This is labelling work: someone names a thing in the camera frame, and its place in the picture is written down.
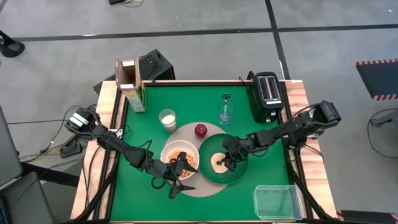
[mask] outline bowl of cereal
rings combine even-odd
[[[164,163],[170,163],[171,159],[177,159],[180,152],[187,153],[188,163],[195,169],[199,167],[199,152],[196,147],[184,140],[177,140],[168,143],[160,153],[160,160]],[[182,175],[179,177],[180,180],[185,180],[191,177],[194,172],[183,170]]]

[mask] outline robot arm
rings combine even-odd
[[[144,170],[154,176],[151,183],[154,189],[161,189],[165,184],[170,185],[169,198],[175,198],[183,190],[195,189],[194,187],[182,185],[178,179],[182,175],[183,169],[198,172],[189,165],[186,160],[186,152],[181,152],[177,159],[171,163],[165,164],[158,159],[153,159],[152,156],[154,153],[149,150],[152,140],[147,141],[139,147],[130,146],[118,138],[116,133],[102,125],[100,116],[89,108],[80,108],[66,122],[65,127],[79,137],[87,139],[96,138],[98,145],[105,150],[120,152],[129,161],[131,166],[139,171]],[[147,149],[144,149],[143,147],[146,144],[148,144]],[[154,184],[155,179],[158,178],[163,180],[160,186]]]
[[[302,147],[311,134],[318,136],[323,130],[336,126],[341,121],[333,103],[322,101],[308,106],[295,114],[290,120],[272,129],[260,130],[248,134],[246,138],[228,138],[223,147],[227,150],[226,157],[219,161],[230,170],[235,171],[236,163],[248,159],[248,155],[263,156],[276,140],[287,136],[293,147]]]

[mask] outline white bowl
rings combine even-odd
[[[193,160],[195,161],[195,165],[193,168],[196,170],[199,167],[199,152],[196,147],[191,144],[190,142],[184,141],[184,140],[177,140],[177,141],[172,141],[168,143],[160,153],[160,160],[164,163],[169,163],[169,155],[172,154],[174,151],[179,150],[181,152],[186,152],[187,154],[191,154],[193,156]],[[190,175],[186,177],[180,177],[180,180],[185,180],[191,177],[194,174],[194,172],[191,172]]]

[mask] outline cereal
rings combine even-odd
[[[171,153],[171,154],[169,155],[169,162],[170,162],[172,159],[177,159],[177,157],[178,157],[178,155],[180,154],[180,152],[181,152],[181,151],[176,150],[176,151],[174,151],[173,153]],[[191,154],[188,154],[188,153],[187,153],[187,161],[188,161],[188,163],[189,163],[192,167],[195,167],[195,162],[194,162],[193,156],[192,156]],[[182,175],[181,175],[180,177],[186,177],[186,176],[188,176],[188,175],[190,175],[190,174],[191,174],[191,171],[182,170]]]

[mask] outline green table surface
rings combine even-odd
[[[227,125],[218,122],[218,103],[224,93],[231,94],[236,111]],[[159,113],[170,108],[177,116],[177,128],[192,122],[207,122],[226,133],[244,138],[272,124],[257,124],[252,116],[245,86],[147,86],[146,112],[135,113],[129,106],[126,124],[130,131],[124,140],[139,146],[152,139],[150,150],[160,158],[168,133],[159,121]],[[131,167],[122,156],[113,198],[112,221],[217,221],[259,220],[254,213],[253,190],[257,185],[288,185],[282,143],[277,141],[264,157],[249,156],[244,177],[209,197],[191,197],[183,193],[169,199],[170,187],[155,190],[152,176]]]

